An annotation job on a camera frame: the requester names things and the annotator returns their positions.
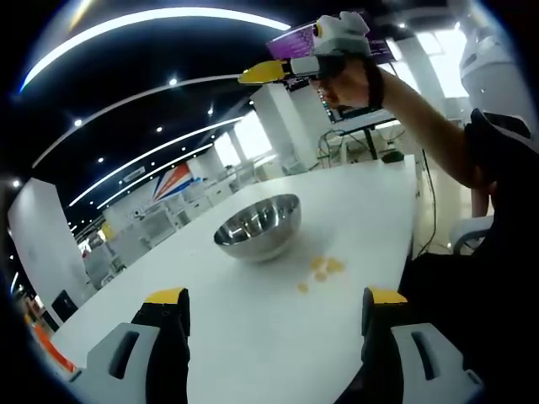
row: desk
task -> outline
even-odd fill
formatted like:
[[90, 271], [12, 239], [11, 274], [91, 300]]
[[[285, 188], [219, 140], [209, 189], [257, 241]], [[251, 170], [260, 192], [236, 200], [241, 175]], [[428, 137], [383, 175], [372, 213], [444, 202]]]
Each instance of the desk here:
[[[363, 289], [396, 289], [412, 240], [412, 156], [318, 170], [250, 185], [151, 250], [82, 306], [52, 342], [77, 366], [155, 290], [189, 289], [188, 396], [193, 404], [334, 402], [361, 366]], [[302, 226], [291, 249], [243, 263], [213, 243], [215, 230], [251, 203], [294, 193]], [[342, 274], [317, 282], [316, 256]], [[302, 294], [297, 285], [308, 283]]]

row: white table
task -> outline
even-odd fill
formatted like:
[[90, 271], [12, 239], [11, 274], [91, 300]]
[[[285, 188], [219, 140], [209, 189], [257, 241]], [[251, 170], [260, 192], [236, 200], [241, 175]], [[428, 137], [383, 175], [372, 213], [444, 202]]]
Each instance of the white table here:
[[[363, 289], [397, 288], [412, 239], [414, 158], [366, 162], [257, 183], [206, 212], [131, 265], [82, 306], [52, 342], [78, 366], [156, 290], [189, 289], [188, 396], [194, 404], [328, 404], [361, 366]], [[302, 227], [274, 261], [229, 258], [213, 234], [229, 216], [275, 194], [302, 202]], [[317, 282], [316, 256], [345, 263]], [[302, 294], [297, 285], [308, 283]]]

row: window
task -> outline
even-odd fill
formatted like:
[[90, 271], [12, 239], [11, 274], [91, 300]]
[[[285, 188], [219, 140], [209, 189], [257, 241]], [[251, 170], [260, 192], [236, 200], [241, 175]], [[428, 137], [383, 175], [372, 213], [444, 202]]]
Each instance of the window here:
[[415, 81], [414, 75], [412, 74], [412, 72], [410, 71], [410, 68], [408, 67], [408, 63], [406, 63], [405, 61], [402, 61], [403, 54], [401, 50], [398, 48], [398, 45], [395, 43], [394, 40], [387, 40], [387, 46], [389, 46], [389, 50], [393, 54], [393, 57], [395, 58], [396, 61], [392, 63], [385, 63], [383, 65], [380, 65], [380, 68], [384, 69], [386, 72], [390, 72], [392, 75], [398, 76], [401, 80], [407, 83], [416, 92], [421, 93], [419, 91], [418, 84]]
[[466, 46], [466, 36], [458, 29], [422, 32], [418, 41], [430, 58], [430, 63], [447, 98], [467, 97], [462, 86], [459, 64]]
[[248, 160], [271, 151], [271, 144], [259, 116], [252, 111], [234, 126], [237, 140]]
[[237, 166], [241, 161], [228, 133], [224, 133], [215, 141], [217, 156], [224, 167]]

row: floor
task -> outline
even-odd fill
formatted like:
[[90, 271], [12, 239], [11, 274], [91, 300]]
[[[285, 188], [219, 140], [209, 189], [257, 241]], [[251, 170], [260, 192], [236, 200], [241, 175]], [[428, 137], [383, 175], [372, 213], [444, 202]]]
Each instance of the floor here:
[[[434, 230], [434, 198], [430, 191], [429, 180], [425, 170], [421, 148], [414, 138], [403, 130], [401, 125], [373, 132], [373, 141], [379, 155], [387, 149], [387, 140], [395, 140], [395, 146], [404, 154], [414, 154], [418, 162], [418, 209], [414, 226], [414, 256], [432, 237]], [[350, 153], [350, 157], [358, 162], [371, 160], [369, 153], [358, 155]], [[436, 233], [428, 251], [431, 253], [450, 254], [448, 246], [451, 228], [461, 219], [472, 217], [472, 196], [470, 189], [460, 185], [447, 175], [431, 158], [427, 157], [430, 176], [434, 185], [436, 199]], [[493, 214], [492, 205], [488, 214]]]

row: person's arm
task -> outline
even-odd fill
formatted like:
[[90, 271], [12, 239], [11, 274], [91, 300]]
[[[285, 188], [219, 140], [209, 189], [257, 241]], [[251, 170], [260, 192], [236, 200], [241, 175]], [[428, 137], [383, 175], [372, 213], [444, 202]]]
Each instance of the person's arm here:
[[[456, 181], [470, 188], [484, 186], [481, 171], [468, 152], [464, 130], [444, 118], [398, 77], [381, 72], [385, 84], [383, 107]], [[316, 84], [332, 107], [368, 104], [368, 82], [360, 60], [349, 60], [340, 76]]]

